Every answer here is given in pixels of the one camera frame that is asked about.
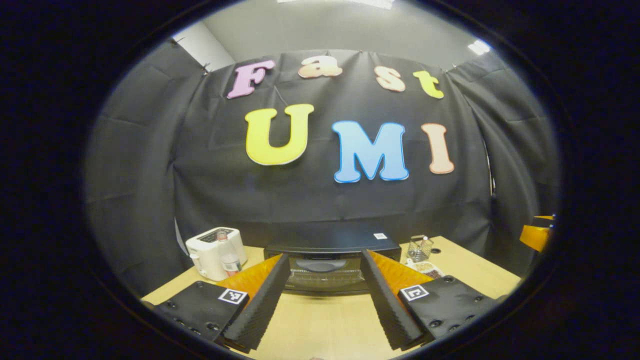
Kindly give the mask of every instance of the ceiling light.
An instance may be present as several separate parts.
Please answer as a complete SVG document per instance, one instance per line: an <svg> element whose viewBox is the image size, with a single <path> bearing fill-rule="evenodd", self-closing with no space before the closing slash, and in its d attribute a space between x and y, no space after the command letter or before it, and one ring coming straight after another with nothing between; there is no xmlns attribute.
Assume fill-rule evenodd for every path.
<svg viewBox="0 0 640 360"><path fill-rule="evenodd" d="M491 47L482 40L476 40L476 42L469 45L468 48L478 55L488 53L491 50Z"/></svg>
<svg viewBox="0 0 640 360"><path fill-rule="evenodd" d="M294 1L301 1L301 0L276 0L276 2L278 3L292 3ZM382 9L391 9L391 4L395 1L395 0L346 0L346 1L351 1L352 3L360 3L360 4L365 4L365 5L371 5L371 6L375 6L377 8L382 8Z"/></svg>

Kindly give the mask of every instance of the black toaster oven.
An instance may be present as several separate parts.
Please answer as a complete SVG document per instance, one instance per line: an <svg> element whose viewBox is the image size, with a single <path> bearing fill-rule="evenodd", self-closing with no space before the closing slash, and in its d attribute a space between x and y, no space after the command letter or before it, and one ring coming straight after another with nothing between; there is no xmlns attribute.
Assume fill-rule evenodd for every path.
<svg viewBox="0 0 640 360"><path fill-rule="evenodd" d="M264 249L268 259L289 255L291 275L285 291L306 295L366 293L360 252L369 249L400 261L400 246L380 226L358 222L281 225Z"/></svg>

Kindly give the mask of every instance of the white label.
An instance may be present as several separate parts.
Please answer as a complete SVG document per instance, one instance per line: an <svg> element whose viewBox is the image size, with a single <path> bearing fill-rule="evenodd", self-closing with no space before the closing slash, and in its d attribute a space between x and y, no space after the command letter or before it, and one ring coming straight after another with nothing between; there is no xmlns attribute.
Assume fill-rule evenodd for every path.
<svg viewBox="0 0 640 360"><path fill-rule="evenodd" d="M400 292L402 292L402 294L408 301L412 301L429 295L429 293L420 285L400 289Z"/></svg>
<svg viewBox="0 0 640 360"><path fill-rule="evenodd" d="M222 263L222 268L225 271L240 271L240 263Z"/></svg>
<svg viewBox="0 0 640 360"><path fill-rule="evenodd" d="M218 297L218 299L237 305L240 304L240 301L242 301L246 294L247 293L245 293L244 291L226 289L225 292L223 292L222 295Z"/></svg>

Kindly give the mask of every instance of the foam letter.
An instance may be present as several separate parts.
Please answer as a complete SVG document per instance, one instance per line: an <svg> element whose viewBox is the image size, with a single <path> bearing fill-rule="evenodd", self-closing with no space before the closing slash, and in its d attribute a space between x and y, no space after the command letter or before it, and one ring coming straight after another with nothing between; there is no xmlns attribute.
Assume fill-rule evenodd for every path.
<svg viewBox="0 0 640 360"><path fill-rule="evenodd" d="M227 99L250 95L255 90L251 86L251 81L256 85L261 83L266 74L265 69L273 69L274 66L276 66L275 61L267 60L237 68L236 82L234 88L227 94Z"/></svg>
<svg viewBox="0 0 640 360"><path fill-rule="evenodd" d="M384 66L376 66L373 72L378 75L376 80L383 88L391 91L403 92L406 88L404 82L400 80L400 73L395 69Z"/></svg>
<svg viewBox="0 0 640 360"><path fill-rule="evenodd" d="M382 180L404 180L409 177L402 150L404 126L394 122L382 124L374 143L355 121L338 121L332 129L340 136L340 170L333 176L336 182L355 183L360 180L356 159L369 180L376 176L382 158L385 159L385 166L380 171Z"/></svg>
<svg viewBox="0 0 640 360"><path fill-rule="evenodd" d="M246 153L260 165L283 165L299 158L307 149L307 120L314 110L313 105L295 104L284 112L291 116L289 143L281 147L269 145L271 119L278 113L275 109L259 109L246 114L249 123L246 130Z"/></svg>
<svg viewBox="0 0 640 360"><path fill-rule="evenodd" d="M435 84L439 83L438 79L431 76L431 74L423 70L423 71L414 72L413 76L415 76L420 80L420 85L422 85L422 89L429 96L435 97L436 99L442 99L444 97L444 94L440 90L436 89Z"/></svg>
<svg viewBox="0 0 640 360"><path fill-rule="evenodd" d="M434 174L448 174L453 171L453 163L449 160L449 152L447 151L447 142L444 139L444 133L447 128L440 124L424 124L422 131L427 134L429 143L431 144L431 165L429 170Z"/></svg>
<svg viewBox="0 0 640 360"><path fill-rule="evenodd" d="M342 74L342 69L338 67L338 60L333 56L312 56L302 60L302 65L304 66L298 70L298 75L303 78Z"/></svg>

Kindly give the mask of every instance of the oven handle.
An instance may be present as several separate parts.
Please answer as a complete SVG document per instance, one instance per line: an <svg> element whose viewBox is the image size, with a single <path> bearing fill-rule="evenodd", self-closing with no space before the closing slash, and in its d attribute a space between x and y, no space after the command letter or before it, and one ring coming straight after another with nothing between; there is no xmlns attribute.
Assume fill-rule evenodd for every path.
<svg viewBox="0 0 640 360"><path fill-rule="evenodd" d="M297 259L296 265L300 268L311 272L332 272L344 267L347 264L345 259L343 260L309 260L309 259Z"/></svg>

